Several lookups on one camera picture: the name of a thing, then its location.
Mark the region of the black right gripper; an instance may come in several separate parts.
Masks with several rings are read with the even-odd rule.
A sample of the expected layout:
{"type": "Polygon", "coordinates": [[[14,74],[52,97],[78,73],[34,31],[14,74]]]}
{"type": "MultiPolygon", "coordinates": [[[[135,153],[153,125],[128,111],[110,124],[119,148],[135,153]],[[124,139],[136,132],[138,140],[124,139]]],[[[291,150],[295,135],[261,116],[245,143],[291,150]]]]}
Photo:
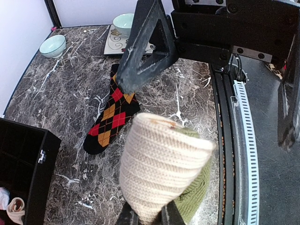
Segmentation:
{"type": "Polygon", "coordinates": [[[292,0],[175,0],[179,56],[224,65],[231,54],[300,65],[300,5],[292,0]]]}

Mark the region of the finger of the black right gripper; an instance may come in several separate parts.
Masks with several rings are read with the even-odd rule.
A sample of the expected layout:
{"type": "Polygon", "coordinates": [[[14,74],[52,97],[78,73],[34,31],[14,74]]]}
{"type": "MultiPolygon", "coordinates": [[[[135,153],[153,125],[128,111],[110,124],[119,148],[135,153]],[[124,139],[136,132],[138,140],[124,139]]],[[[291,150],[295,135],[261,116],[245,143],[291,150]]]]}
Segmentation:
{"type": "Polygon", "coordinates": [[[296,34],[278,88],[278,145],[290,151],[300,140],[300,35],[296,34]]]}
{"type": "Polygon", "coordinates": [[[176,61],[172,21],[162,1],[139,0],[117,71],[118,87],[125,94],[133,93],[176,61]]]}

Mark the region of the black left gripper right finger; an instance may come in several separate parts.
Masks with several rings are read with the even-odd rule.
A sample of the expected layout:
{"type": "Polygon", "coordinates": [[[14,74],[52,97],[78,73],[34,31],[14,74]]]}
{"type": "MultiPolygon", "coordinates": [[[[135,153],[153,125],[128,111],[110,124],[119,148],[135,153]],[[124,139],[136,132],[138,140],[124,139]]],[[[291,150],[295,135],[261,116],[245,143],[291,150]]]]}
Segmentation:
{"type": "Polygon", "coordinates": [[[174,201],[169,202],[161,210],[162,225],[185,225],[174,201]]]}

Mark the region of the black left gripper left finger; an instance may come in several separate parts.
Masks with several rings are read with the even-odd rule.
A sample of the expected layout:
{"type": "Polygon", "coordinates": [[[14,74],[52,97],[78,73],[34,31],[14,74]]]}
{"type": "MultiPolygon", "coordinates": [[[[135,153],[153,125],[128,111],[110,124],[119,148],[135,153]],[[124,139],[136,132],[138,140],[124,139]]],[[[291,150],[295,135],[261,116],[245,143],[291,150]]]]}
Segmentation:
{"type": "Polygon", "coordinates": [[[127,202],[123,205],[116,225],[139,225],[138,215],[132,210],[127,202]]]}

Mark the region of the striped beige maroon sock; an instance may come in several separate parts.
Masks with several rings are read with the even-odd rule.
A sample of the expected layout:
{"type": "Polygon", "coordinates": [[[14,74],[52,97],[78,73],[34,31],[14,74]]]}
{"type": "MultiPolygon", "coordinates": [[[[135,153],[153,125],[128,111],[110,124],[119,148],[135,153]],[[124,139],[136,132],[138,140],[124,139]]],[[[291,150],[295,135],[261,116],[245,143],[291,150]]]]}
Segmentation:
{"type": "Polygon", "coordinates": [[[150,113],[137,114],[120,160],[119,183],[143,225],[174,202],[188,224],[204,199],[217,148],[195,130],[150,113]]]}

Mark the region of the black argyle orange red sock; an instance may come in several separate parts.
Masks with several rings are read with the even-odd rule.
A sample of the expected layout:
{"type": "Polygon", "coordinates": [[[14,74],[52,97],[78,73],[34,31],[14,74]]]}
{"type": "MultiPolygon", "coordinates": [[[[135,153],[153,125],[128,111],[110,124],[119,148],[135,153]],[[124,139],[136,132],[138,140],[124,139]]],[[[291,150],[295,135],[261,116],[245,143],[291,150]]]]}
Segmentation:
{"type": "Polygon", "coordinates": [[[83,148],[91,154],[102,153],[117,137],[121,129],[140,111],[135,93],[124,94],[116,83],[119,64],[110,73],[110,92],[104,110],[85,137],[83,148]]]}

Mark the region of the pale green bowl on plate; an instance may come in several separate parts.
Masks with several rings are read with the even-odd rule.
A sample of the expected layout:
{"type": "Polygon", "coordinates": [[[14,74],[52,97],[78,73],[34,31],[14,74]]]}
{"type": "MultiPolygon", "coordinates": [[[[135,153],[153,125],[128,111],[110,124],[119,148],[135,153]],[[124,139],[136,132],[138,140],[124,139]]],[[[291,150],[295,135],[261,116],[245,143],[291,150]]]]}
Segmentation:
{"type": "Polygon", "coordinates": [[[129,37],[134,19],[134,13],[121,14],[113,19],[115,29],[123,36],[129,37]]]}

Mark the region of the square floral plate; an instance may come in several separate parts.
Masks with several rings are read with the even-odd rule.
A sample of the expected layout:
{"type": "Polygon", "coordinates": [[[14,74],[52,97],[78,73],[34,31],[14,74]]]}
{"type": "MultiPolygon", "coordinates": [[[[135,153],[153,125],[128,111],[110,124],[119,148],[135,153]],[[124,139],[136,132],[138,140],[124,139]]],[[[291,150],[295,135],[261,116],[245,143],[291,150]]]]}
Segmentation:
{"type": "Polygon", "coordinates": [[[125,52],[128,37],[118,32],[113,24],[109,28],[106,38],[104,55],[122,55],[125,52]]]}

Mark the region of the pale green bowl at back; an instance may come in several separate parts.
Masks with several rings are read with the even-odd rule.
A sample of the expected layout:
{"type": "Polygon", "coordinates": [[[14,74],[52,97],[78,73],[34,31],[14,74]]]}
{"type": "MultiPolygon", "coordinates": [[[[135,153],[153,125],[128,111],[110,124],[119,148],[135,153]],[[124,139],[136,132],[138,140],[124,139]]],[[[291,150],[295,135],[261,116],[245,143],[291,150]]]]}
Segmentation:
{"type": "Polygon", "coordinates": [[[46,39],[40,46],[39,52],[46,58],[56,59],[60,57],[66,48],[64,35],[54,35],[46,39]]]}

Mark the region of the beige rolled sock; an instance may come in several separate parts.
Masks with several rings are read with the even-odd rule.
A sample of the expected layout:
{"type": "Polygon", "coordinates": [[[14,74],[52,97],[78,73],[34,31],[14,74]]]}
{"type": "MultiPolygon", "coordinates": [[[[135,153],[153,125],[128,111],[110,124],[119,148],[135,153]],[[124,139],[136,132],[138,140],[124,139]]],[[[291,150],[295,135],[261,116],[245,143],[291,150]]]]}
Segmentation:
{"type": "Polygon", "coordinates": [[[12,222],[23,225],[23,216],[25,215],[25,203],[22,198],[15,197],[7,206],[7,215],[12,222]]]}

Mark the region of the black box with glass lid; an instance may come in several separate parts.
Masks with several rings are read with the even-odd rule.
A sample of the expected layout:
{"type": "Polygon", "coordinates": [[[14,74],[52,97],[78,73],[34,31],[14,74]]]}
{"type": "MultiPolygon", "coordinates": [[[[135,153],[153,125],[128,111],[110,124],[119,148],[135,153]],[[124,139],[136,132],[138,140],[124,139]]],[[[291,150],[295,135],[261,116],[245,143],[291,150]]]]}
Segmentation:
{"type": "MultiPolygon", "coordinates": [[[[61,140],[50,131],[0,120],[0,187],[25,203],[24,225],[41,225],[61,140]]],[[[0,210],[2,225],[17,225],[0,210]]]]}

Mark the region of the pink white rolled sock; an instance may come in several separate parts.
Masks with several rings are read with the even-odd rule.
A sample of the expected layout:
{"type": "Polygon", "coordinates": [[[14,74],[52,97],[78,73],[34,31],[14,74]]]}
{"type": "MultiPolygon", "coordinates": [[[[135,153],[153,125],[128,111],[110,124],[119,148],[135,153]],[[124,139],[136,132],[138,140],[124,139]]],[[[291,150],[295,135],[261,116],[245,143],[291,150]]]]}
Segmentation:
{"type": "Polygon", "coordinates": [[[0,187],[0,210],[6,210],[9,204],[10,192],[0,187]]]}

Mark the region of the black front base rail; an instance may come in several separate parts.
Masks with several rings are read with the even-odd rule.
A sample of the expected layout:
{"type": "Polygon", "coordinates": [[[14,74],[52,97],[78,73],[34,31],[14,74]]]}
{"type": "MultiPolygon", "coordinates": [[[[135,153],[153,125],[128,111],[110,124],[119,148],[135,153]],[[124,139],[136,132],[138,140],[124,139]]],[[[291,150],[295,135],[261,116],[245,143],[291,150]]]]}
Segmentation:
{"type": "Polygon", "coordinates": [[[237,225],[239,215],[238,143],[233,103],[235,101],[231,75],[209,64],[217,119],[219,154],[219,225],[237,225]]]}

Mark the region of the black right frame post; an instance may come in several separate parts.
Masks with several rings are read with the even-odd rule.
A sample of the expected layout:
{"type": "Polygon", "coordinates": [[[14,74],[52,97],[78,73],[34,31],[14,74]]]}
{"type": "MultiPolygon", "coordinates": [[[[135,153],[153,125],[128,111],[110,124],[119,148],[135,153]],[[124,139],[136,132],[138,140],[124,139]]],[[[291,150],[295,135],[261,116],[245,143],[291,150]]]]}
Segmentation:
{"type": "Polygon", "coordinates": [[[46,4],[48,13],[50,15],[50,18],[52,20],[54,27],[61,29],[62,25],[61,25],[54,1],[53,0],[44,0],[44,2],[46,4]]]}

